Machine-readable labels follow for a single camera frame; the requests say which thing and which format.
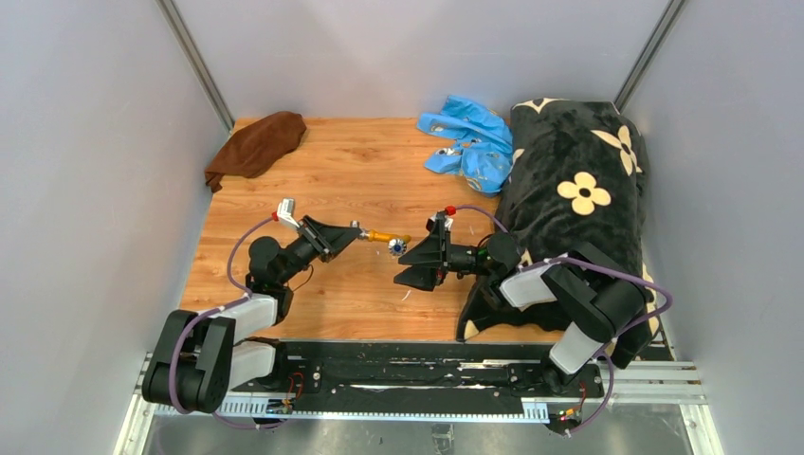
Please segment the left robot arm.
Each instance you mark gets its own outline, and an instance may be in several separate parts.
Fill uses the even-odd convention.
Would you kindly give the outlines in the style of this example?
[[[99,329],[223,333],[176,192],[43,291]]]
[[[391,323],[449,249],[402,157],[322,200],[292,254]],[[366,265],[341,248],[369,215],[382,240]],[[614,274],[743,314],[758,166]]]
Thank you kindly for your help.
[[[295,292],[290,281],[328,263],[362,234],[358,223],[324,224],[305,216],[273,213],[258,223],[291,228],[296,239],[283,246],[270,236],[248,247],[248,272],[242,282],[229,275],[241,291],[231,302],[202,311],[174,310],[167,316],[140,386],[142,398],[168,405],[182,414],[213,414],[228,392],[252,379],[267,391],[289,382],[290,366],[283,345],[255,337],[287,317]]]

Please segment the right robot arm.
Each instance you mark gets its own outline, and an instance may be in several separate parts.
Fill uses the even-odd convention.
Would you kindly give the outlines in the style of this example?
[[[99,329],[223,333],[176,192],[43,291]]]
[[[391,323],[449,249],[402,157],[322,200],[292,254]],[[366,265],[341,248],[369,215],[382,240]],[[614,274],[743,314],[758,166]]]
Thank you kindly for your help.
[[[643,280],[589,243],[528,264],[515,236],[504,229],[468,246],[452,242],[451,225],[447,210],[429,218],[427,236],[399,257],[403,269],[394,283],[432,292],[450,273],[474,277],[458,317],[459,342],[497,325],[561,331],[541,370],[553,394],[576,387],[579,370],[637,320],[651,296]]]

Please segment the yellow brass water faucet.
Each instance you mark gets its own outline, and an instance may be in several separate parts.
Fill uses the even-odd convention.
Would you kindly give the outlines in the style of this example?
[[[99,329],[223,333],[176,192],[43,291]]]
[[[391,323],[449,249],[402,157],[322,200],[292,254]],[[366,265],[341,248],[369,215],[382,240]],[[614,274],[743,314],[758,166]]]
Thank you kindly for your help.
[[[363,229],[359,239],[366,242],[384,243],[392,256],[399,257],[407,251],[411,236],[381,232],[374,229]]]

